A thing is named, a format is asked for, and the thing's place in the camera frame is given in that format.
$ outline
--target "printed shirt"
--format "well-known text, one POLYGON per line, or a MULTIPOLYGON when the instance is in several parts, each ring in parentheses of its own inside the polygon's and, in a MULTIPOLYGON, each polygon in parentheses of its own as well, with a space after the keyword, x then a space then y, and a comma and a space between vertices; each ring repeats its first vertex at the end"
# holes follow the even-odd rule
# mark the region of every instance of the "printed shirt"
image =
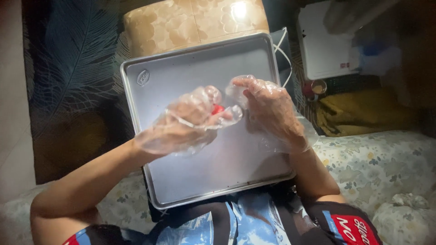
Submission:
POLYGON ((114 225, 90 225, 64 245, 306 245, 382 244, 367 215, 348 204, 315 202, 295 195, 242 194, 231 201, 190 207, 160 221, 149 234, 114 225))

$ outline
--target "white cable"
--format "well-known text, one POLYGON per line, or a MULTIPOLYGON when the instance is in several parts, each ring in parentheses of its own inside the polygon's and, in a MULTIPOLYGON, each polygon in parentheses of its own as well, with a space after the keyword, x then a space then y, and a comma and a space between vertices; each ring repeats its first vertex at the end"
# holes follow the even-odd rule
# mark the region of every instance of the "white cable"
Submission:
POLYGON ((282 44, 282 42, 283 42, 283 39, 285 38, 285 36, 286 36, 286 33, 288 33, 288 28, 284 28, 285 29, 285 32, 283 32, 283 35, 282 35, 282 38, 280 39, 280 42, 279 42, 279 44, 277 44, 277 46, 276 46, 276 49, 274 49, 274 53, 277 51, 277 49, 280 47, 280 44, 282 44))
POLYGON ((288 60, 289 62, 289 67, 291 68, 291 72, 289 72, 289 76, 288 79, 286 79, 286 82, 283 84, 282 88, 284 88, 286 86, 286 84, 289 81, 289 78, 291 78, 291 74, 292 74, 292 65, 291 65, 291 61, 289 60, 288 56, 285 54, 285 52, 283 52, 283 50, 281 48, 279 48, 277 45, 274 44, 274 47, 276 48, 276 50, 280 51, 283 56, 285 56, 286 60, 288 60))

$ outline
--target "plastic glove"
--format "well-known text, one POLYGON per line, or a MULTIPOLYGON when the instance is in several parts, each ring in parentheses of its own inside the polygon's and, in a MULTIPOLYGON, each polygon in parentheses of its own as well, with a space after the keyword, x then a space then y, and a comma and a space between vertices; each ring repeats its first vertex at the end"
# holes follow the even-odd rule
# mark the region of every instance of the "plastic glove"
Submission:
POLYGON ((153 126, 135 136, 135 141, 153 154, 194 154, 215 139, 218 129, 241 120, 242 110, 237 105, 212 115, 214 104, 220 102, 217 88, 198 87, 171 103, 153 126))
POLYGON ((266 131, 285 143, 287 149, 278 151, 300 153, 318 140, 312 124, 295 110, 286 89, 273 82, 256 79, 253 75, 235 77, 231 84, 245 88, 242 94, 247 100, 240 102, 242 106, 247 103, 250 119, 259 122, 266 131))

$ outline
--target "yellow cloth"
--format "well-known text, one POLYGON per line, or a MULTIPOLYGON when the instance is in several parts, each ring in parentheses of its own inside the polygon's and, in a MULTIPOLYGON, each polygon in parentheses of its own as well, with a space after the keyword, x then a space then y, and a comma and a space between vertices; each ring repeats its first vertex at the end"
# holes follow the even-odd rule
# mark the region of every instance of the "yellow cloth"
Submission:
POLYGON ((417 113, 397 102, 391 88, 330 95, 317 106, 318 126, 327 136, 340 137, 409 129, 417 113))

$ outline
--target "metal tray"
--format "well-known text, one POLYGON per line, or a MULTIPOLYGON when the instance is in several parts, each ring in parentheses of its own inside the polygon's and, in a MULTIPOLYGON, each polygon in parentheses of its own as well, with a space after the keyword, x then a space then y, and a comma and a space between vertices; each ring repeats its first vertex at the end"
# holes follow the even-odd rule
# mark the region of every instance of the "metal tray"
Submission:
MULTIPOLYGON (((198 86, 213 85, 225 96, 238 75, 280 83, 273 41, 265 33, 135 58, 120 69, 136 133, 198 86)), ((225 99, 223 105, 232 102, 225 99)), ((294 177, 287 155, 259 150, 262 136, 247 131, 247 120, 219 130, 215 141, 193 156, 169 155, 145 165, 153 206, 172 208, 294 177)))

